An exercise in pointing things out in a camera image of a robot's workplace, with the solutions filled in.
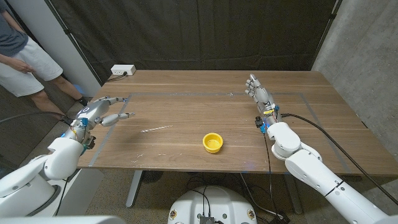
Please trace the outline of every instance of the wooden table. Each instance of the wooden table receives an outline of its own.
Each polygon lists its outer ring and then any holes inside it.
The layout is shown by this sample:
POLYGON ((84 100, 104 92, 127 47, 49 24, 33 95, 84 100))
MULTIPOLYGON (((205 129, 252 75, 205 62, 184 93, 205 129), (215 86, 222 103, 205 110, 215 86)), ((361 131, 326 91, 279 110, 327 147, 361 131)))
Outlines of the wooden table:
MULTIPOLYGON (((293 113, 321 125, 371 175, 398 175, 398 163, 319 72, 138 70, 106 83, 101 96, 129 97, 108 114, 135 112, 113 127, 97 126, 94 149, 78 166, 95 169, 268 172, 264 138, 254 124, 255 102, 244 94, 253 73, 272 94, 281 113, 293 113), (149 133, 142 130, 173 125, 149 133), (224 139, 220 152, 205 151, 202 139, 215 132, 224 139)), ((297 118, 284 121, 315 148, 337 174, 360 171, 316 128, 297 118)), ((271 153, 272 173, 287 172, 271 153)))

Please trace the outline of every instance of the yellow bowl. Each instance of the yellow bowl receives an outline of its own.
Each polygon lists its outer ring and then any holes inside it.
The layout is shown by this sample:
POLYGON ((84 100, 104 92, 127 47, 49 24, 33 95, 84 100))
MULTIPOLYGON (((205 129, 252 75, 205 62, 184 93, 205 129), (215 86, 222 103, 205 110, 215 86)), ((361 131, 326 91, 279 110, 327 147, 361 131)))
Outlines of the yellow bowl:
POLYGON ((217 133, 208 133, 203 137, 203 145, 206 151, 216 153, 223 146, 223 138, 217 133))

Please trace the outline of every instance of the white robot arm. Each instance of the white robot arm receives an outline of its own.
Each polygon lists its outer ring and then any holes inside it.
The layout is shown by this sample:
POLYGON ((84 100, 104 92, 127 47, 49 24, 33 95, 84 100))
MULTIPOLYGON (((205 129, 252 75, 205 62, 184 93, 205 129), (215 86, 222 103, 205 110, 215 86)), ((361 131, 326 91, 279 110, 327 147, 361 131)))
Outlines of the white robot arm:
POLYGON ((0 180, 0 217, 22 217, 35 212, 48 202, 55 189, 47 180, 61 180, 76 170, 79 157, 94 147, 95 137, 90 135, 97 124, 111 126, 134 113, 111 114, 109 106, 124 102, 124 98, 102 97, 84 107, 76 115, 70 128, 48 147, 53 153, 32 159, 26 166, 0 180))
POLYGON ((321 155, 301 142, 299 136, 282 122, 271 94, 250 74, 246 93, 257 103, 262 118, 256 125, 275 140, 272 153, 285 161, 287 170, 296 178, 321 193, 350 223, 376 223, 388 216, 349 186, 322 163, 321 155))

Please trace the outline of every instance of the electrical outlet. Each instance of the electrical outlet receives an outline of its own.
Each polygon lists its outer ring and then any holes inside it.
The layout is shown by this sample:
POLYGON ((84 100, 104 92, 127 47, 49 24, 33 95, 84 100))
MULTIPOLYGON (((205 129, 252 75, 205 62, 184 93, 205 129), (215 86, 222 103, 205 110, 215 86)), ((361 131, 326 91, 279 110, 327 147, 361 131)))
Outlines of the electrical outlet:
POLYGON ((136 72, 136 67, 134 65, 113 65, 111 68, 113 75, 123 75, 127 72, 127 75, 133 75, 136 72))

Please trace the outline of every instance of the black curtain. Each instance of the black curtain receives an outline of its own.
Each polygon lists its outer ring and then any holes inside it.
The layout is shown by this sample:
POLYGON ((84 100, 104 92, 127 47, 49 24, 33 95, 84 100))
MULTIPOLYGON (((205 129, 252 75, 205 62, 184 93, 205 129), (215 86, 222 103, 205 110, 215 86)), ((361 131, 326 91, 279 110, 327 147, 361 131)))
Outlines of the black curtain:
POLYGON ((104 83, 114 64, 309 70, 335 1, 51 0, 104 83))

